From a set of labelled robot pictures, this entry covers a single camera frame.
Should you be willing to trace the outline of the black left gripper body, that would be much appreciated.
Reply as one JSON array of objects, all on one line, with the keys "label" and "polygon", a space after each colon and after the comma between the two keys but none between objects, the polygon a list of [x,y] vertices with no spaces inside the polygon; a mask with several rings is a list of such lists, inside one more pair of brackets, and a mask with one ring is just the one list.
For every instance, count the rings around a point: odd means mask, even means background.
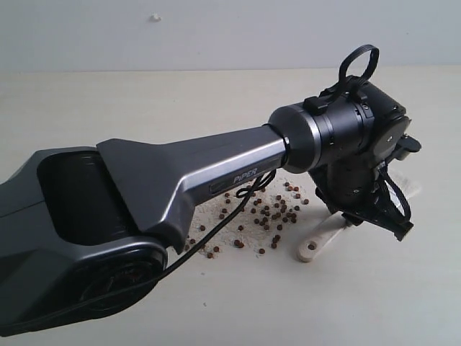
[{"label": "black left gripper body", "polygon": [[404,135],[384,159],[374,162],[370,151],[310,170],[315,194],[331,213],[340,212],[351,224],[368,222],[391,231],[402,241],[413,228],[411,207],[390,177],[389,163],[421,150],[415,138]]}]

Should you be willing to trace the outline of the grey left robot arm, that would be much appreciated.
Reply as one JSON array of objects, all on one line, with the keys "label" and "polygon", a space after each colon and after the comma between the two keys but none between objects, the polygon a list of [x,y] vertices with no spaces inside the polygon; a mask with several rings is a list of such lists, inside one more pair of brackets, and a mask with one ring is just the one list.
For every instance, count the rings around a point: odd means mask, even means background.
[{"label": "grey left robot arm", "polygon": [[1,185],[1,335],[101,319],[143,299],[183,260],[195,208],[229,190],[246,203],[278,169],[308,173],[355,224],[402,239],[406,201],[388,165],[420,151],[405,108],[349,77],[275,110],[266,125],[162,145],[109,139],[35,152]]}]

